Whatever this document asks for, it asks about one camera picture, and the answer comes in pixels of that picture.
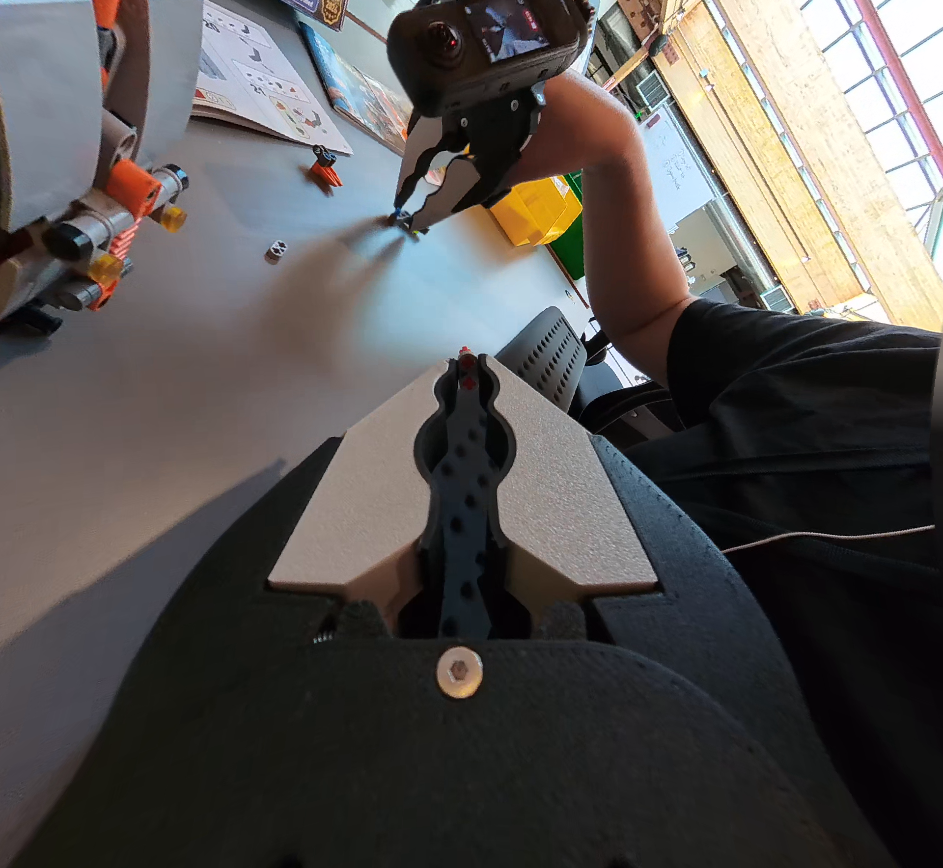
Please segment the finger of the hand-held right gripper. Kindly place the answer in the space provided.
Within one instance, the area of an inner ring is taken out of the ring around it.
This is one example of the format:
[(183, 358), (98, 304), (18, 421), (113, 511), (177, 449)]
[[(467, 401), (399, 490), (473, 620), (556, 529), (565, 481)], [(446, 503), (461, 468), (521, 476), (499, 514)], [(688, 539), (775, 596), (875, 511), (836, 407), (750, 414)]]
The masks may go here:
[(469, 155), (455, 155), (445, 168), (442, 184), (411, 215), (411, 229), (429, 229), (458, 211), (466, 195), (479, 183), (479, 173)]
[(468, 144), (467, 131), (460, 121), (415, 119), (411, 125), (397, 179), (394, 213), (403, 212), (418, 181), (425, 177), (438, 155), (457, 154)]

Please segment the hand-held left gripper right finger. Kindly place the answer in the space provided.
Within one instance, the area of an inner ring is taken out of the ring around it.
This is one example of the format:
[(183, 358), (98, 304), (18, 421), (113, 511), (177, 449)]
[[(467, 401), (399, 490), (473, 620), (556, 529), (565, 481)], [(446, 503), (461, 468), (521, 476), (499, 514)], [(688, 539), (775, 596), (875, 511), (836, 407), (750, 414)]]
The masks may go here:
[(532, 626), (555, 603), (654, 592), (654, 567), (587, 430), (493, 356), (483, 365), (497, 379), (493, 408), (513, 437), (497, 487), (505, 587)]

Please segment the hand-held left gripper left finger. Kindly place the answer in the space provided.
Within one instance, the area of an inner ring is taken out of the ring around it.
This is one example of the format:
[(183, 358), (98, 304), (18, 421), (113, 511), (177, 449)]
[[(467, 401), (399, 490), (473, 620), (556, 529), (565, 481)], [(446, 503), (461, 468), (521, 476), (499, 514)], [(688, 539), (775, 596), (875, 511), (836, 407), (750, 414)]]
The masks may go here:
[(367, 600), (404, 633), (431, 505), (415, 443), (440, 409), (435, 387), (448, 369), (435, 362), (348, 428), (268, 576), (273, 590)]

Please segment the person's right forearm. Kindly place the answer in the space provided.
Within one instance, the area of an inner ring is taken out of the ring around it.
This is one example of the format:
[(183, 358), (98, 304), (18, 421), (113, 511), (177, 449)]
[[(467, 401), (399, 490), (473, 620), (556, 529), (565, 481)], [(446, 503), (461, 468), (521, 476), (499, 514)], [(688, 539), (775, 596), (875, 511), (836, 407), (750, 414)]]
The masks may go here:
[(544, 89), (536, 133), (504, 185), (580, 171), (588, 300), (615, 349), (667, 385), (668, 346), (694, 298), (658, 212), (638, 125), (573, 70)]

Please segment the grey desk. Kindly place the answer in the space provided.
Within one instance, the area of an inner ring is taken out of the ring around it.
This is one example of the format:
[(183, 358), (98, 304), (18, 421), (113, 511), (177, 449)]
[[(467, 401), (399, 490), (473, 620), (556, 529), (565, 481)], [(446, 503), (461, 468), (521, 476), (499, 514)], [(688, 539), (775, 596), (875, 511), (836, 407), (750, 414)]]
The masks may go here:
[(244, 512), (461, 346), (497, 353), (551, 305), (586, 325), (548, 250), (512, 247), (489, 212), (419, 240), (371, 225), (400, 159), (332, 114), (353, 149), (333, 194), (309, 148), (192, 120), (169, 155), (191, 179), (185, 226), (142, 226), (100, 312), (2, 335), (2, 866)]

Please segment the yellow plastic bin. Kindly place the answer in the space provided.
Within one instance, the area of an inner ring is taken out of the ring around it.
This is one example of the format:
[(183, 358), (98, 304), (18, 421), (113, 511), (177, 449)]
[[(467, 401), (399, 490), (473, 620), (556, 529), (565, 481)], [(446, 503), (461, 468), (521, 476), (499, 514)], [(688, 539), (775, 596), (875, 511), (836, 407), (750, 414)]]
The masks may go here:
[(554, 176), (514, 186), (489, 212), (514, 247), (536, 247), (560, 238), (583, 204), (565, 179)]

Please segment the blue cover booklet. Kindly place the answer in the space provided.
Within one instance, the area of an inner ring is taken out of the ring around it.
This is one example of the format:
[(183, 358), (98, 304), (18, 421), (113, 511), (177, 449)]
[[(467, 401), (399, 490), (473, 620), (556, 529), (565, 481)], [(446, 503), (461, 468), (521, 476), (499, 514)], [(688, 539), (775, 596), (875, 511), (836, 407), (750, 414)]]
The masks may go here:
[(312, 26), (299, 22), (298, 30), (331, 108), (396, 155), (403, 155), (413, 114), (407, 97), (362, 73)]

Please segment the green plastic bin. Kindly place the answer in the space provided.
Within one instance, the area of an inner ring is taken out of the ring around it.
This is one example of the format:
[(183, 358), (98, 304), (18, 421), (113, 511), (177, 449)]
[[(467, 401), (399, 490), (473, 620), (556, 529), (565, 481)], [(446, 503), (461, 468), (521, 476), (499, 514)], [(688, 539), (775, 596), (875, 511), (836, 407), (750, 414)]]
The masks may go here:
[(573, 281), (584, 278), (583, 260), (583, 172), (578, 170), (564, 177), (572, 198), (579, 202), (580, 210), (567, 230), (556, 238), (550, 247), (560, 265)]

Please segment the black perforated office chair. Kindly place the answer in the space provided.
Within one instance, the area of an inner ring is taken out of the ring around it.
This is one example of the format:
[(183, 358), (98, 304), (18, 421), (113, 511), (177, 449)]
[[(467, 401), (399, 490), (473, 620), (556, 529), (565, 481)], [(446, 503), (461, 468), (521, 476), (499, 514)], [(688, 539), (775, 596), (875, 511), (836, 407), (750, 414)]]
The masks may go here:
[(619, 375), (604, 332), (577, 334), (553, 306), (536, 316), (497, 354), (500, 362), (588, 430), (622, 450), (680, 433), (673, 400), (645, 375)]

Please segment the open instruction booklet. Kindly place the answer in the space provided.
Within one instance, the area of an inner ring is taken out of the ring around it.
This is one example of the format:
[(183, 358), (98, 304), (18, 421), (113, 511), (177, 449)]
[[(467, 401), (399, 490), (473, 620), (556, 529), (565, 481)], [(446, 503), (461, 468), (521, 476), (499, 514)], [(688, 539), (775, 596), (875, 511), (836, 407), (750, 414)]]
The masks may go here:
[(268, 32), (205, 0), (192, 117), (351, 156), (333, 114), (315, 98)]

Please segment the whiteboard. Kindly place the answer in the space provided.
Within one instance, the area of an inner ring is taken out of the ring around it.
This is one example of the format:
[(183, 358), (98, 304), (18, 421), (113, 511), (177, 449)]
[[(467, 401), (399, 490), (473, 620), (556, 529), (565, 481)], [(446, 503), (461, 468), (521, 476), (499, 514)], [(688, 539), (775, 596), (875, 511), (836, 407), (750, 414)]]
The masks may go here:
[(682, 220), (713, 202), (718, 192), (669, 107), (638, 124), (658, 213), (672, 234)]

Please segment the person's black shirt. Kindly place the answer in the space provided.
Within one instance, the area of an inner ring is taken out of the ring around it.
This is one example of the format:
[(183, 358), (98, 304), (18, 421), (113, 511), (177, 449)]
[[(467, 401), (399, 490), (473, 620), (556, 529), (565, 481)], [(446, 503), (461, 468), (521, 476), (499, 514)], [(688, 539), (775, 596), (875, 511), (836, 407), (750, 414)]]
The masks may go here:
[[(627, 457), (720, 549), (936, 525), (938, 350), (938, 332), (696, 299), (666, 365), (684, 428)], [(868, 822), (901, 866), (941, 866), (937, 533), (727, 555)]]

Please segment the grey orange brick robot model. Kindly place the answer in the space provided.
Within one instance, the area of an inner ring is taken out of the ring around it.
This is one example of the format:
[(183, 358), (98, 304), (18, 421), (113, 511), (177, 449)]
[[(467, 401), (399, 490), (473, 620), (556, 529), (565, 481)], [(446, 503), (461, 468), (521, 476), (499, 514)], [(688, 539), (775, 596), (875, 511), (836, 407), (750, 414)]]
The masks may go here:
[(1, 0), (1, 320), (98, 311), (139, 227), (177, 232), (190, 179), (161, 164), (195, 94), (204, 0)]

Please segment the red pipe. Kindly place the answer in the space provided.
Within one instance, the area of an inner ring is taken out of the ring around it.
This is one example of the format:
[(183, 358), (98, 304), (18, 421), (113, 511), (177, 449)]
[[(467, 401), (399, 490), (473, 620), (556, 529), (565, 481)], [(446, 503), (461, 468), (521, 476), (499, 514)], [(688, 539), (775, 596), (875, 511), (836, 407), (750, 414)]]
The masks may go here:
[(918, 96), (914, 84), (897, 52), (887, 27), (879, 14), (878, 8), (872, 0), (854, 0), (861, 14), (863, 23), (873, 39), (885, 67), (899, 90), (905, 109), (912, 118), (917, 131), (929, 150), (938, 170), (942, 170), (942, 145), (936, 128), (925, 110), (924, 104)]

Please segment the white wired earphone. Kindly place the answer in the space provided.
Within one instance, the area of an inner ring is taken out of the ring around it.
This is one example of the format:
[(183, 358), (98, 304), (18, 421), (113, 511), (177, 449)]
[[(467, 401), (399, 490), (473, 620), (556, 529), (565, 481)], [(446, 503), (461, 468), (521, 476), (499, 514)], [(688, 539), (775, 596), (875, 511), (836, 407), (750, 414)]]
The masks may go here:
[(913, 528), (907, 528), (888, 532), (867, 532), (858, 534), (838, 534), (829, 532), (782, 532), (764, 537), (759, 540), (750, 541), (744, 544), (736, 544), (725, 547), (721, 550), (723, 554), (743, 552), (751, 549), (757, 549), (770, 544), (775, 544), (790, 540), (816, 540), (816, 541), (871, 541), (871, 540), (889, 540), (899, 537), (912, 536), (927, 532), (934, 532), (935, 524), (921, 525)]

